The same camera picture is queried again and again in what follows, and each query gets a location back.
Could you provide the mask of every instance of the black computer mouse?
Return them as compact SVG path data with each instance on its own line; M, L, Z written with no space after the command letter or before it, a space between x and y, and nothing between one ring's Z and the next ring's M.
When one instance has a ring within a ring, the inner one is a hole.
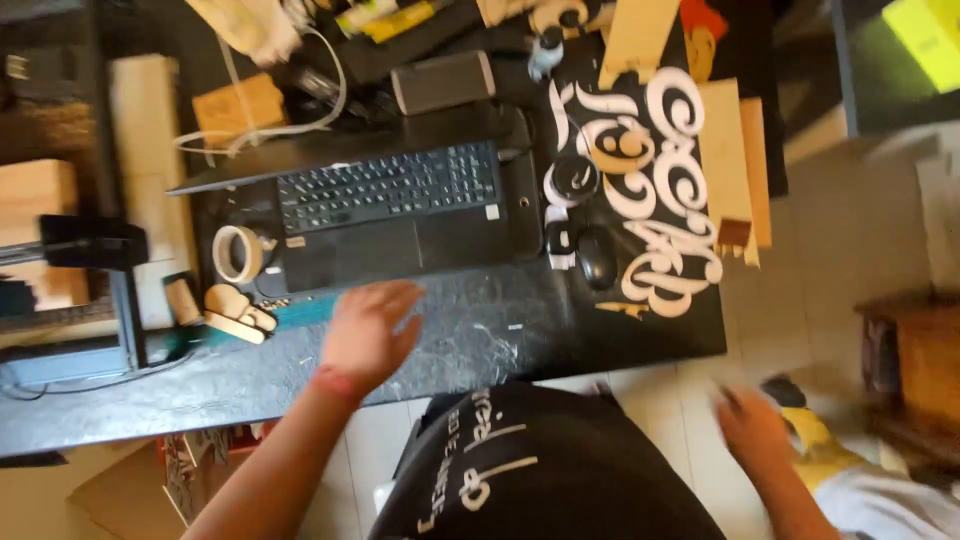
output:
M607 290L616 283L616 253L613 239L604 227L587 227L577 235L577 259L591 289Z

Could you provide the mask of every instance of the bracelet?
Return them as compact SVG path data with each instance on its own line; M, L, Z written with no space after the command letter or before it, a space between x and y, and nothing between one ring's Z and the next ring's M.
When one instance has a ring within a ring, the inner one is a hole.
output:
M352 403L360 403L363 396L359 395L353 383L343 375L337 373L332 366L321 365L313 372L310 384L318 389L328 390Z

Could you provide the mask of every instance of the masking tape roll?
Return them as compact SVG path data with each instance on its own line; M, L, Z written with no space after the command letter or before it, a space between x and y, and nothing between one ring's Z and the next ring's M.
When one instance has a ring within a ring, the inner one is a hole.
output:
M244 264L241 270L230 262L230 244L239 237L243 242ZM220 277L231 283L249 283L260 273L263 266L263 246L256 233L246 227L226 225L213 236L213 266Z

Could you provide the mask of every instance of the laptop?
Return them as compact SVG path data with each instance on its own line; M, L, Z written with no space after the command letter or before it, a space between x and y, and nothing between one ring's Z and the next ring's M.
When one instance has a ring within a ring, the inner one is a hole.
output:
M530 153L498 158L523 140L518 110L473 104L399 130L270 141L167 193L262 183L288 293L488 266L542 244Z

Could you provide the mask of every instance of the hand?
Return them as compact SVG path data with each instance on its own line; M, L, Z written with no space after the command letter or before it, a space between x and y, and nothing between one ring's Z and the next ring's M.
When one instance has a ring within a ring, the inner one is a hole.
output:
M371 283L347 291L333 309L321 363L346 378L366 396L392 375L410 355L423 318L410 317L402 330L397 324L423 296L413 282Z
M786 425L763 396L734 388L713 408L727 448L748 475L790 467L794 450Z

